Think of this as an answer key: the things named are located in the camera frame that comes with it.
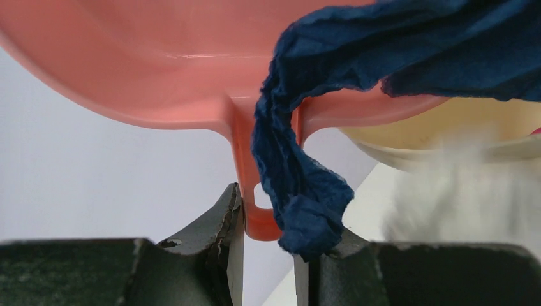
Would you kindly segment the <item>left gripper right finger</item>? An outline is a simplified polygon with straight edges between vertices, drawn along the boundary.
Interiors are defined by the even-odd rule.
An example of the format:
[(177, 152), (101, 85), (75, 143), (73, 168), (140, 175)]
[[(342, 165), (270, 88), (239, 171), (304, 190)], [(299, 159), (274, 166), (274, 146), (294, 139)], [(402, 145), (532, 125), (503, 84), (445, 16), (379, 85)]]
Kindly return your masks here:
[(385, 285), (379, 261), (383, 246), (405, 251), (411, 244), (376, 243), (350, 230), (328, 253), (305, 262), (294, 260), (297, 305), (422, 305), (423, 292)]

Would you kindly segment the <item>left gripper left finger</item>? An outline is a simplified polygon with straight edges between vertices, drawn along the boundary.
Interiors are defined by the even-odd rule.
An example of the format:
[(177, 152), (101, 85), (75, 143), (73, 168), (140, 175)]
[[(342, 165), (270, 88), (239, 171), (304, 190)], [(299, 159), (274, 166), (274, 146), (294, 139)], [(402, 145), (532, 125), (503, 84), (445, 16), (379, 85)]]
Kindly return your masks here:
[(242, 305), (243, 202), (237, 183), (177, 233), (135, 241), (130, 282), (119, 305)]

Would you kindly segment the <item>pink plastic dustpan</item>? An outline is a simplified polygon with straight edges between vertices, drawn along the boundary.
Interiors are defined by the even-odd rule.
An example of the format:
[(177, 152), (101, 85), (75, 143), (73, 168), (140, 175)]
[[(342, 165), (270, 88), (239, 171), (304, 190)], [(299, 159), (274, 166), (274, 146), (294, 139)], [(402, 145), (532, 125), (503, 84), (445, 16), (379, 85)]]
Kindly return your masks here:
[(1, 46), (79, 105), (154, 129), (209, 129), (232, 146), (246, 233), (280, 237), (255, 203), (253, 112), (279, 35), (330, 1), (1, 2)]

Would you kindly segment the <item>long blue paper scrap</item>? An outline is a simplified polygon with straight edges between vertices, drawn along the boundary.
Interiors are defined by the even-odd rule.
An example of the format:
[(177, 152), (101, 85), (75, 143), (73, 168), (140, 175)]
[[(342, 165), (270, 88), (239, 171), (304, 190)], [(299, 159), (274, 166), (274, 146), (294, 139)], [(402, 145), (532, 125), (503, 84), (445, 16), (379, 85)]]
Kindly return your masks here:
[(280, 36), (255, 108), (251, 152), (279, 246), (305, 261), (341, 241), (353, 199), (343, 178), (309, 157), (291, 127), (307, 97), (341, 89), (540, 101), (540, 2), (377, 1), (330, 6)]

